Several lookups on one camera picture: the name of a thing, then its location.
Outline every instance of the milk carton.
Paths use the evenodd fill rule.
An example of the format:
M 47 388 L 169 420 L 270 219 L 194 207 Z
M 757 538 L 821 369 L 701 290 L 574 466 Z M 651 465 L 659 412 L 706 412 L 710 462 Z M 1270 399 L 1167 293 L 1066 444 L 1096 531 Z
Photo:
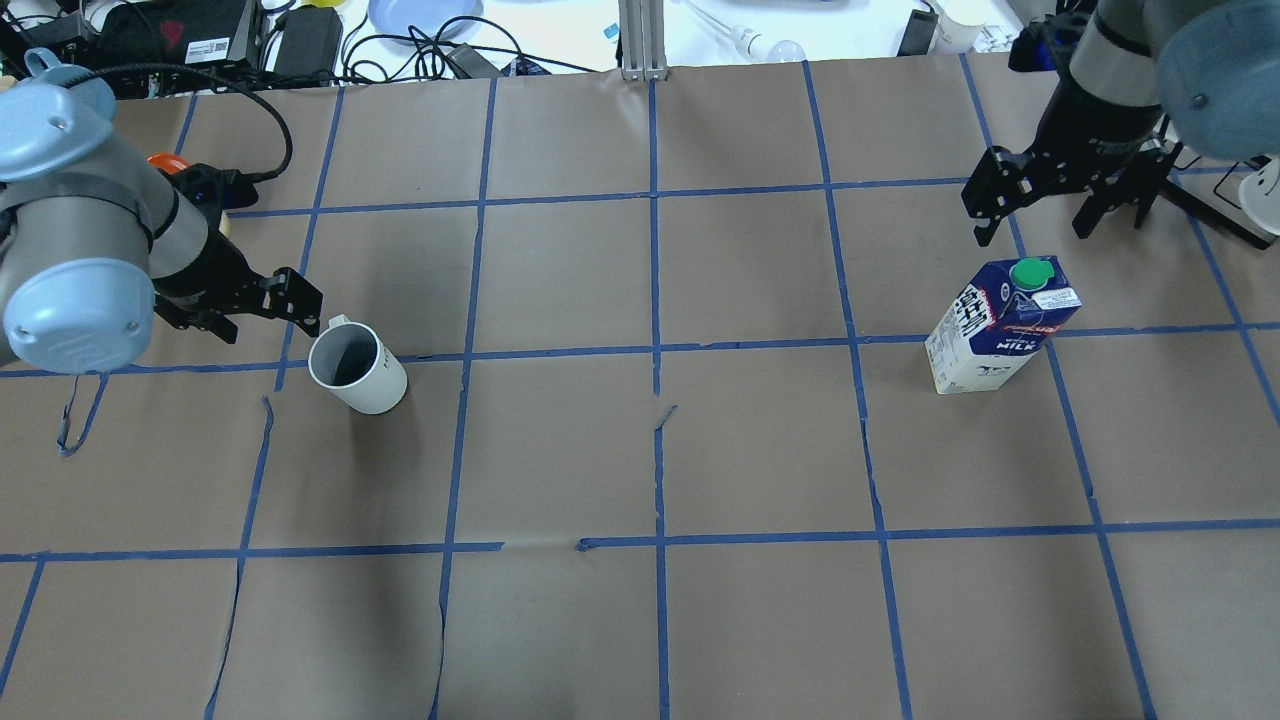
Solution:
M 998 388 L 1079 309 L 1056 256 L 987 263 L 924 341 L 933 386 L 940 395 Z

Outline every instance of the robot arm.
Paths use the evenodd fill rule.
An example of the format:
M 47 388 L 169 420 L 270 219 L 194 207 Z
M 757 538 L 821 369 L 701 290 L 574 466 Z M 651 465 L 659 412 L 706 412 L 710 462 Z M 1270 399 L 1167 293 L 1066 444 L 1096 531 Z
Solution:
M 1071 18 L 1083 23 L 1083 18 Z M 1078 45 L 1064 44 L 1075 35 Z M 1087 237 L 1123 204 L 1149 210 L 1176 158 L 1153 131 L 1220 159 L 1280 149 L 1280 4 L 1102 0 L 1083 33 L 1048 26 L 1060 82 L 1024 152 L 987 150 L 961 192 L 987 246 L 1000 222 L 1047 195 L 1089 191 L 1073 223 Z
M 224 208 L 256 201 L 250 182 L 204 165 L 166 178 L 114 132 L 106 83 L 28 64 L 33 78 L 0 95 L 0 366 L 122 368 L 146 350 L 152 311 L 228 343 L 232 314 L 317 334 L 320 292 L 291 268 L 255 273 L 218 231 Z

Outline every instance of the power adapter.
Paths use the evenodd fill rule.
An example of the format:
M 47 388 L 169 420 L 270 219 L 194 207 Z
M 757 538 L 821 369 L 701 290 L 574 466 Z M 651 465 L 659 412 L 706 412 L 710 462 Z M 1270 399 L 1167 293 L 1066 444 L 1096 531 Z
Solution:
M 271 72 L 289 77 L 333 72 L 342 41 L 342 18 L 337 10 L 306 5 L 280 15 L 275 27 L 282 33 L 280 50 L 275 54 Z M 316 87 L 326 85 L 330 82 L 315 82 Z

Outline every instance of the black electronic device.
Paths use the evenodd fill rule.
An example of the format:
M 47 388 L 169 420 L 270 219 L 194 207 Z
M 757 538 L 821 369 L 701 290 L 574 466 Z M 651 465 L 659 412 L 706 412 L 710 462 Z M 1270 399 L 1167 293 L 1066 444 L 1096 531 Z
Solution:
M 0 72 L 6 76 L 19 78 L 27 77 L 27 65 L 22 56 L 31 49 L 31 44 L 8 22 L 0 20 Z
M 280 49 L 271 72 L 288 77 L 333 72 L 342 41 L 342 18 L 337 10 L 307 5 L 280 15 L 275 27 L 280 31 Z M 326 86 L 330 81 L 317 79 L 314 85 Z M 291 87 L 302 86 L 293 83 Z
M 84 20 L 77 13 L 54 18 L 22 31 L 32 47 L 47 47 L 67 64 L 82 64 L 88 51 Z
M 933 33 L 938 28 L 938 14 L 924 10 L 911 10 L 902 32 L 902 42 L 897 46 L 897 56 L 927 55 L 933 45 Z
M 172 63 L 234 74 L 262 65 L 259 0 L 155 0 L 116 5 L 93 44 L 92 68 Z M 147 97 L 202 87 L 178 73 L 105 78 L 119 97 Z
M 445 58 L 458 79 L 502 77 L 502 72 L 493 63 L 485 60 L 484 55 L 466 42 L 454 47 Z

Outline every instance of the green cap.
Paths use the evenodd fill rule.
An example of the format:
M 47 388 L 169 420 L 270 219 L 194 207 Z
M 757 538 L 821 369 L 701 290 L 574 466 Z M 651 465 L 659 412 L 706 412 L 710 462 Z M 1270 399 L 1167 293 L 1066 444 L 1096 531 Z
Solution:
M 1024 258 L 1014 263 L 1009 270 L 1009 277 L 1019 290 L 1039 290 L 1048 284 L 1048 281 L 1057 274 L 1053 272 L 1053 263 L 1042 258 Z

